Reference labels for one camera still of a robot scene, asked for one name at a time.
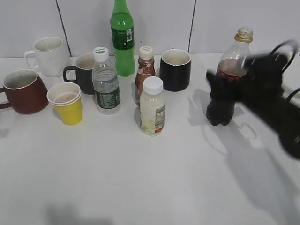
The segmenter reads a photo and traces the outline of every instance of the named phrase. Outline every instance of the green soda bottle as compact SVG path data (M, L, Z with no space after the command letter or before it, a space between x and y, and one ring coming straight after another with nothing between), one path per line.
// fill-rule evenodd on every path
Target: green soda bottle
M127 77L135 72L133 19L126 0L115 0L111 17L112 42L117 74Z

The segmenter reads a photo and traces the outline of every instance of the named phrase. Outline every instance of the tile grout line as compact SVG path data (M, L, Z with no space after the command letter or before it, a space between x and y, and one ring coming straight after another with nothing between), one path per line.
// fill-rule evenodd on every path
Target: tile grout line
M190 34L189 34L188 48L187 48L188 53L189 53L189 49L190 49L190 46L191 46L191 38L192 38L192 31L193 31L193 26L194 26L194 16L195 16L196 4L197 4L197 0L194 0L194 10L193 10L191 31L190 31Z
M63 20L62 20L61 13L60 13L60 7L59 7L59 5L58 5L57 0L55 0L55 2L56 2L58 14L60 15L60 23L61 23L61 25L62 25L62 29L63 29L63 31L64 31L64 35L65 35L65 38L66 38L67 48L68 48L68 50L69 50L70 56L72 56L71 49L70 49L70 45L69 45L69 41L68 41L68 38L67 38L65 26L64 26L64 22L63 22Z

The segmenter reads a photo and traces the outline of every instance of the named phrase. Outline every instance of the white bottle cap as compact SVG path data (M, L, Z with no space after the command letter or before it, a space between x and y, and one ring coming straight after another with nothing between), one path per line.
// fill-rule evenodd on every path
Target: white bottle cap
M140 48L140 58L143 60L152 59L154 56L153 48L150 46L142 46Z
M104 47L98 47L93 50L94 60L97 62L105 62L108 60L108 50Z
M143 90L149 95L159 95L163 91L163 81L156 76L144 80Z

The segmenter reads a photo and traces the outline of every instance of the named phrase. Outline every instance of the bottle cap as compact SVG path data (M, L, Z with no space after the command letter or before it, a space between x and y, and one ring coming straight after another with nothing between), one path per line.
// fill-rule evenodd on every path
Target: bottle cap
M93 50L94 60L97 62L104 62L108 60L108 50L104 47L98 47Z
M248 27L241 27L234 39L240 42L250 43L253 41L253 30Z
M163 91L163 81L156 76L144 80L143 90L149 95L159 95Z
M140 48L140 58L143 60L152 59L154 56L153 48L150 46L142 46Z

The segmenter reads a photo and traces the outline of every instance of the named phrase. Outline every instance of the yellow paper cup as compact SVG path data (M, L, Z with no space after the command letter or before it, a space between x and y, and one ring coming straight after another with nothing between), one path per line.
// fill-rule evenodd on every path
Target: yellow paper cup
M67 125L75 125L83 119L81 90L75 83L59 83L49 89L48 101Z

